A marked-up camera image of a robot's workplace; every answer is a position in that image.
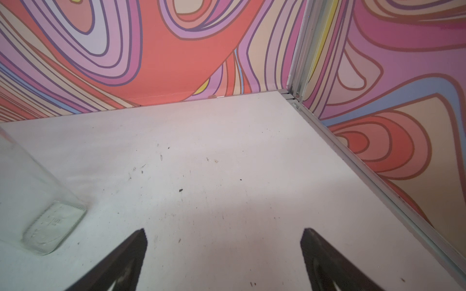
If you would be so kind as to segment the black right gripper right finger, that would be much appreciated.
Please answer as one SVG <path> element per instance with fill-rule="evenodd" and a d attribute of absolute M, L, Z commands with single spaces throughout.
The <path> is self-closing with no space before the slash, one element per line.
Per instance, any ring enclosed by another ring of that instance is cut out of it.
<path fill-rule="evenodd" d="M 300 247 L 314 291 L 382 290 L 314 229 L 303 231 Z"/>

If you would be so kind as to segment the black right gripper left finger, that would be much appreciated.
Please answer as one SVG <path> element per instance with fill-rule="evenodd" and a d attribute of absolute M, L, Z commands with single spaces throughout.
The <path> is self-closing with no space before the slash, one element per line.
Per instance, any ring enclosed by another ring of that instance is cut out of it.
<path fill-rule="evenodd" d="M 148 248 L 144 229 L 136 230 L 88 271 L 69 291 L 134 291 Z"/>

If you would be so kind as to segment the clear square bottle with cork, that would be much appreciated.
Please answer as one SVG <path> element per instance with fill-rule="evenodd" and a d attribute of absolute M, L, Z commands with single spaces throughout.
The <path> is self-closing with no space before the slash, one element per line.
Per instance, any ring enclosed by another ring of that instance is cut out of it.
<path fill-rule="evenodd" d="M 55 251 L 87 207 L 1 131 L 1 241 L 38 255 Z"/>

